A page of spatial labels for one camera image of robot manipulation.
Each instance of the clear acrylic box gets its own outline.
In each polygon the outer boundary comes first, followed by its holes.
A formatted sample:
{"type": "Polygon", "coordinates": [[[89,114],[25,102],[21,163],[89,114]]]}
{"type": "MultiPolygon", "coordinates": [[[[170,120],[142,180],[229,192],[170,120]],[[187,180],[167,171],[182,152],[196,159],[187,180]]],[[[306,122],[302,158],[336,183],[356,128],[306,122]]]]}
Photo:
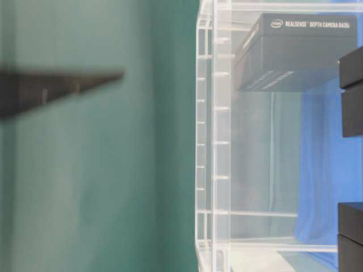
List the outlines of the clear acrylic box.
{"type": "Polygon", "coordinates": [[[339,88],[362,12],[342,0],[200,1],[200,271],[337,271],[337,203],[363,201],[363,141],[342,136],[339,88]]]}

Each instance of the blue cloth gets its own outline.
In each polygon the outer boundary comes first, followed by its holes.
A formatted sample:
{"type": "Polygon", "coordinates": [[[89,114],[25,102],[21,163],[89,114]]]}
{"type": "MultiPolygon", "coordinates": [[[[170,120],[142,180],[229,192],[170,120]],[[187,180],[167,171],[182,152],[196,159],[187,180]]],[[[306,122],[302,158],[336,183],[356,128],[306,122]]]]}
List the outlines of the blue cloth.
{"type": "MultiPolygon", "coordinates": [[[[358,18],[362,26],[362,17],[358,18]]],[[[358,44],[362,42],[358,28],[358,44]]],[[[363,201],[363,140],[343,138],[341,90],[334,79],[302,95],[299,208],[295,237],[305,244],[337,244],[338,202],[363,201]]],[[[311,253],[337,269],[336,253],[311,253]]]]}

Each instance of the teal backdrop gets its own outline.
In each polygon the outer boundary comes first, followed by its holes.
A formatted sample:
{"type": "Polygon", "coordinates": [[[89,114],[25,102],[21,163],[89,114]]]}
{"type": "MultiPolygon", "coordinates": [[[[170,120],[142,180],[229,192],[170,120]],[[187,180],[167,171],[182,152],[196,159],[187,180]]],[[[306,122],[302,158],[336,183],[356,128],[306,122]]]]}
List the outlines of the teal backdrop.
{"type": "Polygon", "coordinates": [[[2,271],[197,271],[197,4],[1,0],[2,63],[126,71],[1,122],[2,271]]]}
{"type": "Polygon", "coordinates": [[[154,0],[157,210],[161,271],[197,271],[195,47],[199,0],[154,0]]]}

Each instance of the white surface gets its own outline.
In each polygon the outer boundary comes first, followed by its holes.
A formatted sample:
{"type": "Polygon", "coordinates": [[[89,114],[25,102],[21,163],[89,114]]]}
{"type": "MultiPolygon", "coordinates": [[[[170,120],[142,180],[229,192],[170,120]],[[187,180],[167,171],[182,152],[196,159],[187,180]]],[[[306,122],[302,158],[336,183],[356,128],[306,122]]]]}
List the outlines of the white surface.
{"type": "Polygon", "coordinates": [[[231,253],[234,272],[295,272],[291,265],[272,250],[235,250],[231,253]]]}

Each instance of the black box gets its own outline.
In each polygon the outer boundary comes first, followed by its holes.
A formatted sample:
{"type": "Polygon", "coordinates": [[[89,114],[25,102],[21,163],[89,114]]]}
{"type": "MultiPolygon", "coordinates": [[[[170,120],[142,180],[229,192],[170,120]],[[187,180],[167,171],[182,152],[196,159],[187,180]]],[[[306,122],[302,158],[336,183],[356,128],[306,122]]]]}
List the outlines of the black box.
{"type": "Polygon", "coordinates": [[[235,88],[304,91],[338,77],[356,44],[355,16],[262,14],[236,51],[235,88]]]}
{"type": "Polygon", "coordinates": [[[363,271],[363,246],[338,235],[339,272],[363,271]]]}
{"type": "Polygon", "coordinates": [[[340,59],[343,136],[363,135],[363,47],[340,59]]]}
{"type": "Polygon", "coordinates": [[[363,271],[363,202],[339,203],[339,272],[363,271]]]}
{"type": "Polygon", "coordinates": [[[339,203],[339,234],[363,245],[363,202],[339,203]]]}

